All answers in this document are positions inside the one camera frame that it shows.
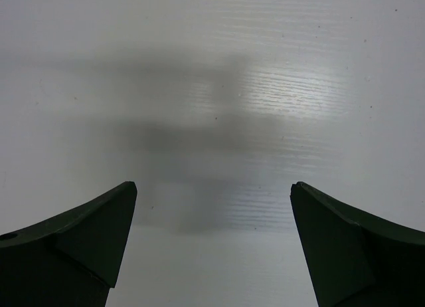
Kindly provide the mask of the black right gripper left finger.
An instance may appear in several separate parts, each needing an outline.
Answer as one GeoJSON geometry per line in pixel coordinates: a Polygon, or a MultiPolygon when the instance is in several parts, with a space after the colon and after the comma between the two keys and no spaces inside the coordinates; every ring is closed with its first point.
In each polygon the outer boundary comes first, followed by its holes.
{"type": "Polygon", "coordinates": [[[2,306],[105,306],[116,286],[137,188],[97,198],[1,235],[2,306]]]}

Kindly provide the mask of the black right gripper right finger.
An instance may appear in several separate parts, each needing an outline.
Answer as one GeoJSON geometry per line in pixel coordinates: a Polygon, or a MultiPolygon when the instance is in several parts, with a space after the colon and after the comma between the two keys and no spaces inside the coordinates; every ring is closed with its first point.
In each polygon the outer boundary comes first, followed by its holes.
{"type": "Polygon", "coordinates": [[[319,306],[423,306],[424,233],[304,183],[290,200],[319,306]]]}

